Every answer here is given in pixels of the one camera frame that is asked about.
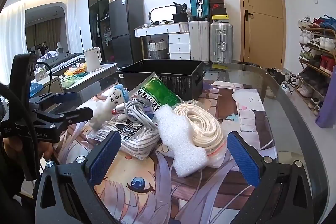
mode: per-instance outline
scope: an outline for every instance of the anime character eye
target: anime character eye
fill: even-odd
[[[146,186],[146,182],[143,178],[141,177],[135,177],[132,182],[131,185],[129,185],[127,183],[127,187],[132,190],[133,192],[136,193],[149,193],[149,192],[153,192],[154,188],[153,186],[149,183],[149,187],[148,189],[145,189]]]

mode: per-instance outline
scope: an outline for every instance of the wooden door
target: wooden door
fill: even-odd
[[[242,59],[265,68],[281,68],[284,53],[283,0],[243,0]]]

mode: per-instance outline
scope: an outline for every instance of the electric kettle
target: electric kettle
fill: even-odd
[[[100,62],[102,59],[99,47],[84,51],[84,56],[88,72],[100,69]]]

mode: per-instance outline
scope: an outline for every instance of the teal suitcase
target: teal suitcase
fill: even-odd
[[[190,0],[191,15],[194,20],[210,21],[209,0]]]

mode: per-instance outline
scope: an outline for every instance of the silver suitcase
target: silver suitcase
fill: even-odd
[[[233,26],[228,23],[212,23],[210,26],[210,61],[232,63]]]
[[[189,22],[191,60],[210,61],[210,39],[208,21]]]

